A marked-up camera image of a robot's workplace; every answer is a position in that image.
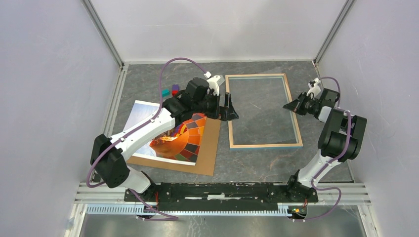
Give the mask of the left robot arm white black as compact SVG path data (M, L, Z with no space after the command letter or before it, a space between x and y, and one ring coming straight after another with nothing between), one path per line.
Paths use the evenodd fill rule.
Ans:
M220 105L217 82L216 78L193 78L184 90L162 100L155 112L133 127L111 137L98 135L93 143L87 186L94 188L90 177L96 172L108 188L124 187L136 191L143 201L150 201L155 187L145 173L128 167L127 160L143 145L191 119L193 114L202 113L221 121L238 119L230 93L225 94L224 105Z

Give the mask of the colourful balloon photo print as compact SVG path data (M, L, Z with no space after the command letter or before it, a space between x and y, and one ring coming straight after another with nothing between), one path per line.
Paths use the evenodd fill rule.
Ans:
M152 139L133 155L167 163L194 166L198 159L207 117L193 114L192 118Z

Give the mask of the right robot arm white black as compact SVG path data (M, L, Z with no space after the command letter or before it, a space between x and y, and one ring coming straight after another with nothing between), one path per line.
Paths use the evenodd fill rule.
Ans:
M367 119L336 108L339 99L339 92L324 89L319 98L303 92L283 106L298 115L313 115L324 123L317 153L287 182L285 194L291 201L315 201L317 184L325 174L335 166L355 159L361 150Z

